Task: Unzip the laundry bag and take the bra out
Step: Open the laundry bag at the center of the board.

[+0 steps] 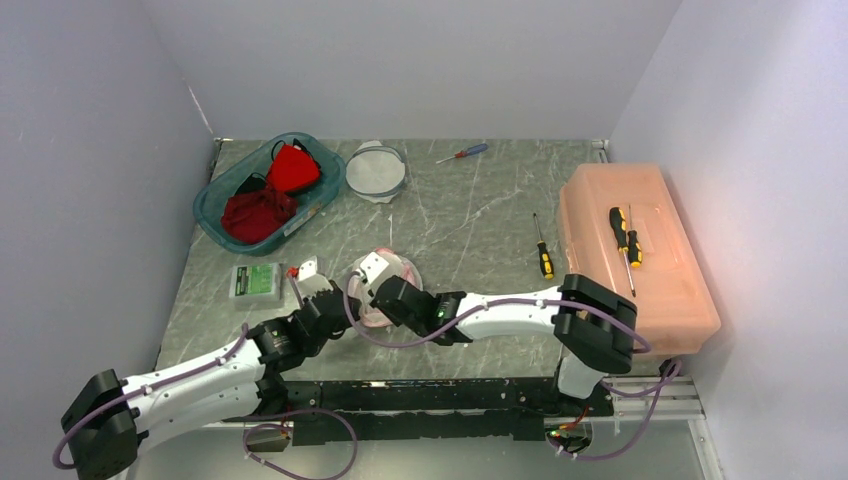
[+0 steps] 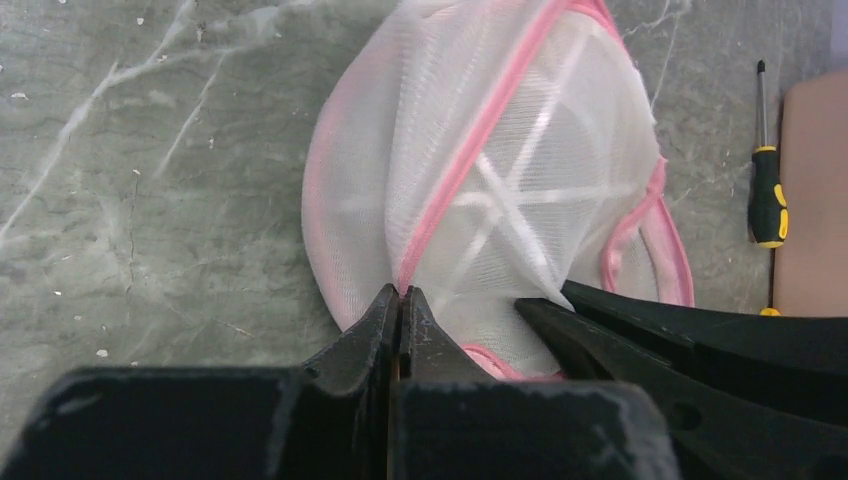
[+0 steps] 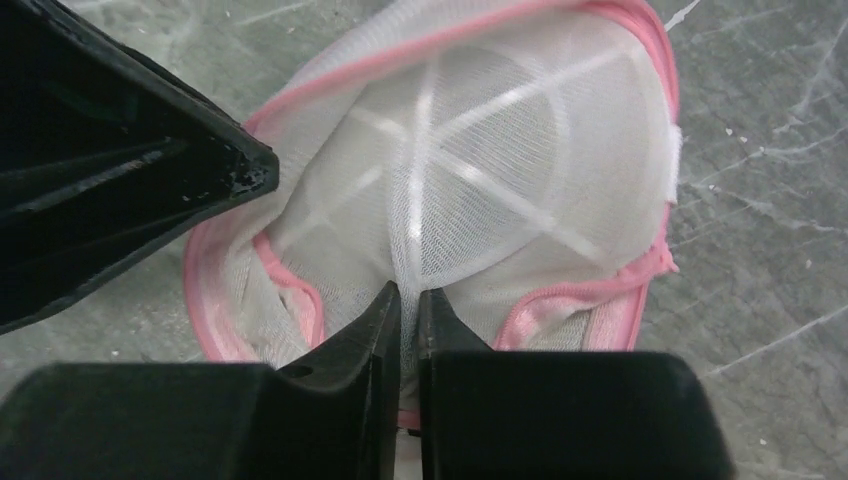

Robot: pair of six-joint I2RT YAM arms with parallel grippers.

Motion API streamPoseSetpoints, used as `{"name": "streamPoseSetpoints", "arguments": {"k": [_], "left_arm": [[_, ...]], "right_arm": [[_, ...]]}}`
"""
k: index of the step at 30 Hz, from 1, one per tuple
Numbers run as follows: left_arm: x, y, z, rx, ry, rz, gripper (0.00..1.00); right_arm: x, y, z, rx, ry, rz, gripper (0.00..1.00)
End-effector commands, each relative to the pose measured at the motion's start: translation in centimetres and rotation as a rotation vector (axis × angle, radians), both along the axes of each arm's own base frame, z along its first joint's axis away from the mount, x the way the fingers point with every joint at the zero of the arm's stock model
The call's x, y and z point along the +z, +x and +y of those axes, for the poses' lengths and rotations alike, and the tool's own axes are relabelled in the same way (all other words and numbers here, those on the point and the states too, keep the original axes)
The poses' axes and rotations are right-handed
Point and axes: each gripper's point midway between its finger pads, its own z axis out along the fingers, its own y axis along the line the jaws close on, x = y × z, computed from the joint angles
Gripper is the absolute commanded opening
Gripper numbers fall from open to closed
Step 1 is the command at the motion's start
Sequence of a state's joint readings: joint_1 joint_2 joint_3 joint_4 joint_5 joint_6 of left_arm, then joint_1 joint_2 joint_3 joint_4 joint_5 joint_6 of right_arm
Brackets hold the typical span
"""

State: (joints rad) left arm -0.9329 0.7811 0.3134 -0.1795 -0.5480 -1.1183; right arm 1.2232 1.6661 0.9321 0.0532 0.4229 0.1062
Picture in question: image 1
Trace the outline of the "pink-trimmed white mesh laundry bag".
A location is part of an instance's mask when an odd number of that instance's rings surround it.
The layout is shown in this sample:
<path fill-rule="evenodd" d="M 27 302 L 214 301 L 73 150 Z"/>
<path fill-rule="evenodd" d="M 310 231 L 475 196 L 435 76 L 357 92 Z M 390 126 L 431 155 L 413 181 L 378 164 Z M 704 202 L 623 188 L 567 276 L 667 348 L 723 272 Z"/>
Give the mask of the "pink-trimmed white mesh laundry bag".
<path fill-rule="evenodd" d="M 358 315 L 359 323 L 366 328 L 391 325 L 391 321 L 379 309 L 370 305 L 384 281 L 398 276 L 417 289 L 423 289 L 423 281 L 415 265 L 388 248 L 378 248 L 361 257 L 354 263 L 352 272 L 358 273 L 358 276 L 348 282 L 346 292 L 360 302 L 354 313 Z"/>

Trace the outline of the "dark red bra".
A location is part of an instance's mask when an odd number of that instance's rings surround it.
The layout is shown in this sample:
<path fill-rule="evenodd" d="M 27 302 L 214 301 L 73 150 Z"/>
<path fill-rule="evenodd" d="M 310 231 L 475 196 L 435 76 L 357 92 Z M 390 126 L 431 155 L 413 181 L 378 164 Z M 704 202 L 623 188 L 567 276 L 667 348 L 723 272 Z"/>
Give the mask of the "dark red bra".
<path fill-rule="evenodd" d="M 227 200 L 220 219 L 221 226 L 232 238 L 250 245 L 257 244 L 292 219 L 297 207 L 295 198 L 271 187 L 234 195 Z"/>

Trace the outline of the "blue-trimmed white mesh laundry bag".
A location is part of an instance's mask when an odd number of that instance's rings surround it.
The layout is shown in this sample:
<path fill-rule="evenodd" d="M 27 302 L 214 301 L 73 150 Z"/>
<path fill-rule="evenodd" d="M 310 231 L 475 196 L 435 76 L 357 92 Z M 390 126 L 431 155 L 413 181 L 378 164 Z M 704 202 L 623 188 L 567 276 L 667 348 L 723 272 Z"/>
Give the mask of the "blue-trimmed white mesh laundry bag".
<path fill-rule="evenodd" d="M 403 188 L 407 161 L 397 149 L 377 140 L 362 143 L 346 163 L 345 180 L 358 197 L 390 203 Z"/>

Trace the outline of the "black bra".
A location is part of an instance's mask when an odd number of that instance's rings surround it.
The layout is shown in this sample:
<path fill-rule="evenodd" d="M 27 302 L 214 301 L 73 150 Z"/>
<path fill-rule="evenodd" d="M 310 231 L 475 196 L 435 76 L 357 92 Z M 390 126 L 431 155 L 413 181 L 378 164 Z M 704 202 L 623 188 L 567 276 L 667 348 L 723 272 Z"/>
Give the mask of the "black bra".
<path fill-rule="evenodd" d="M 251 173 L 244 182 L 238 187 L 235 194 L 243 195 L 256 191 L 262 191 L 268 187 L 268 181 L 265 176 L 258 172 Z"/>

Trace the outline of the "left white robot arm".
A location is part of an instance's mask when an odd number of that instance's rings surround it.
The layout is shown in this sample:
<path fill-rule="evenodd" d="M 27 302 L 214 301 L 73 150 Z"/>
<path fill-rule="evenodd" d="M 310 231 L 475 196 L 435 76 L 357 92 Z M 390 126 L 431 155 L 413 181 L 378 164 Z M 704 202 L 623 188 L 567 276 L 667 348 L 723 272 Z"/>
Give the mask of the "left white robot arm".
<path fill-rule="evenodd" d="M 52 463 L 80 479 L 110 479 L 166 440 L 209 423 L 272 420 L 319 406 L 319 388 L 285 373 L 317 356 L 359 320 L 361 301 L 331 285 L 290 314 L 253 327 L 209 353 L 164 370 L 93 375 L 60 420 Z"/>

